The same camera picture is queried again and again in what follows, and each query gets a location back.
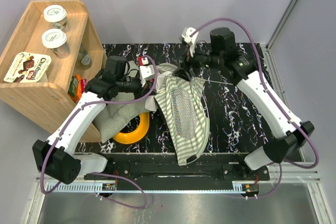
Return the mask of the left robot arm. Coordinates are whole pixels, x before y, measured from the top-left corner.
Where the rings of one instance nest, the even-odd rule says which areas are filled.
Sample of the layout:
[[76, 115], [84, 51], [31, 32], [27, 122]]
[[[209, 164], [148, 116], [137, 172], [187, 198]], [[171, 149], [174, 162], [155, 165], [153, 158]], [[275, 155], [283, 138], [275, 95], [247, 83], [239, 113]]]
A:
[[119, 56], [109, 57], [106, 65], [85, 87], [75, 108], [62, 125], [45, 141], [37, 140], [32, 147], [40, 182], [49, 176], [69, 185], [79, 175], [96, 173], [101, 179], [109, 179], [114, 167], [101, 154], [75, 155], [75, 149], [87, 128], [106, 105], [119, 105], [113, 101], [118, 93], [133, 93], [135, 99], [123, 104], [136, 103], [150, 96], [156, 86], [158, 70], [150, 56], [142, 57], [146, 70], [139, 66], [139, 77], [127, 80], [125, 68], [128, 61]]

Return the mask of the striped green pet tent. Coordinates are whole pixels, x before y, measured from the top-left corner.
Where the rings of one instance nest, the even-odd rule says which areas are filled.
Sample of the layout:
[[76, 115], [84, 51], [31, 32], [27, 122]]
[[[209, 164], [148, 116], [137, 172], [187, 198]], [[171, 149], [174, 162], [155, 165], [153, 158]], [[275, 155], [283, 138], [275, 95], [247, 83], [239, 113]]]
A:
[[205, 114], [207, 106], [202, 104], [205, 81], [197, 77], [183, 79], [175, 76], [178, 67], [170, 63], [156, 68], [156, 95], [146, 99], [145, 108], [162, 113], [177, 162], [185, 166], [201, 156], [209, 138], [210, 120]]

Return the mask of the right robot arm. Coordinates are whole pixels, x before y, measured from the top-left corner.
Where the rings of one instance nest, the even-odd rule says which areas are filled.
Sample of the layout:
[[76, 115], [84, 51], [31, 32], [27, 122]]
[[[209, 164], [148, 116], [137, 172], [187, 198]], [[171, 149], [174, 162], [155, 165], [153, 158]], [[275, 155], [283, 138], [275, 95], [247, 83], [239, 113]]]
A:
[[180, 40], [188, 46], [182, 68], [209, 67], [217, 69], [254, 104], [266, 120], [275, 140], [268, 142], [244, 158], [239, 174], [245, 180], [257, 175], [258, 169], [270, 163], [280, 164], [292, 152], [301, 148], [314, 131], [310, 121], [302, 121], [284, 104], [272, 87], [264, 80], [257, 60], [239, 50], [234, 33], [227, 27], [210, 32], [210, 50], [196, 50], [198, 31], [185, 28]]

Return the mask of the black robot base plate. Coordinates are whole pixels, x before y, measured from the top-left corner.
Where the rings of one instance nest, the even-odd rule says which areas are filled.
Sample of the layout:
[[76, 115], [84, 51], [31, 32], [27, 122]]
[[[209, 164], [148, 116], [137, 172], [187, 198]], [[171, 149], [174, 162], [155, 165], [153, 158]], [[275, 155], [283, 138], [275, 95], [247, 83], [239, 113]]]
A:
[[270, 180], [266, 166], [249, 170], [244, 162], [245, 153], [204, 153], [185, 166], [178, 165], [173, 153], [113, 153], [105, 156], [109, 161], [104, 173], [124, 176], [146, 191], [235, 191], [235, 182], [253, 184]]

